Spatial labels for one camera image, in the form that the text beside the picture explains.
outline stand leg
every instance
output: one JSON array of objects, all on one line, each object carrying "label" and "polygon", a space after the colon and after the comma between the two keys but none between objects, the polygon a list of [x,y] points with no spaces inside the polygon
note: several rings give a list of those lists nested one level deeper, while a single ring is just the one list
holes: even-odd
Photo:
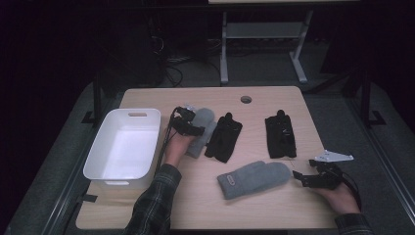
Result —
[{"label": "stand leg", "polygon": [[228,81],[228,64],[226,62],[226,12],[224,12],[222,23],[222,54],[220,55],[220,84],[227,84]]},{"label": "stand leg", "polygon": [[296,70],[297,77],[299,78],[300,83],[307,83],[307,78],[306,78],[305,73],[302,69],[299,57],[300,57],[300,52],[301,52],[301,49],[302,49],[302,45],[304,44],[304,41],[305,41],[305,37],[307,36],[308,26],[309,26],[310,21],[311,21],[312,13],[313,13],[313,11],[308,11],[307,12],[307,15],[305,17],[304,23],[302,24],[302,28],[301,28],[301,32],[300,32],[299,45],[297,46],[295,51],[290,52],[290,58],[291,58],[291,61],[293,62],[293,66],[294,66],[294,69]]}]

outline metal stand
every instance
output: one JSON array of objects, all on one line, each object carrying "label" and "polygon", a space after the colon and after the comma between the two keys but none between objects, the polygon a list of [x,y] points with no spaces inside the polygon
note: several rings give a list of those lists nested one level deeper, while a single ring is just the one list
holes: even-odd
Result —
[{"label": "metal stand", "polygon": [[228,23],[226,12],[222,21],[222,54],[220,56],[220,83],[229,82],[228,67],[226,61],[227,38],[298,38],[299,45],[296,50],[290,52],[290,58],[296,70],[300,83],[307,83],[307,78],[300,64],[300,52],[313,11],[308,11],[305,20],[300,23]]},{"label": "metal stand", "polygon": [[386,122],[378,111],[372,111],[375,119],[369,118],[370,111],[370,88],[371,88],[371,74],[365,70],[361,78],[361,103],[360,103],[360,117],[366,127],[370,128],[372,125],[385,125]]}]

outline gray mitten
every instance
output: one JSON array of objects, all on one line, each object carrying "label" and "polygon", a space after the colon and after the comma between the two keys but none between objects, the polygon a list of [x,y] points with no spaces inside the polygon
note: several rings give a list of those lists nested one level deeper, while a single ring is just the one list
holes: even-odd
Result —
[{"label": "gray mitten", "polygon": [[203,126],[205,132],[202,136],[196,137],[195,140],[189,145],[186,155],[198,158],[201,154],[201,151],[205,144],[208,142],[210,136],[212,135],[214,129],[216,128],[216,122],[213,121],[214,113],[212,110],[203,108],[196,111],[195,118],[192,121],[194,126]]},{"label": "gray mitten", "polygon": [[230,200],[285,184],[290,176],[291,172],[284,164],[258,161],[221,174],[217,181],[225,199]]}]

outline person's right hand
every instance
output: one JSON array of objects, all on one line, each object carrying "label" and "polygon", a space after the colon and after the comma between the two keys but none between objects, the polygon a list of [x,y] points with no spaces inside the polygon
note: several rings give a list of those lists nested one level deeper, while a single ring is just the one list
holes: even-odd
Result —
[{"label": "person's right hand", "polygon": [[353,194],[344,183],[341,183],[335,190],[324,188],[313,188],[312,190],[323,196],[332,209],[339,214],[360,213]]},{"label": "person's right hand", "polygon": [[164,163],[178,167],[181,158],[195,138],[196,136],[192,135],[181,135],[174,128],[171,128],[169,141],[165,149]]}]

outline plaid sleeve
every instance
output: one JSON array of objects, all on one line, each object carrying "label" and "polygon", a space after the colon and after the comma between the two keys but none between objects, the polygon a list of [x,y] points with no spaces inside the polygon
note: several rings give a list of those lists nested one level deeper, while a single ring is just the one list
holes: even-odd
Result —
[{"label": "plaid sleeve", "polygon": [[361,213],[342,214],[336,218],[341,235],[373,235],[369,223]]},{"label": "plaid sleeve", "polygon": [[150,187],[135,203],[132,217],[122,234],[168,234],[171,206],[180,179],[177,168],[163,164]]}]

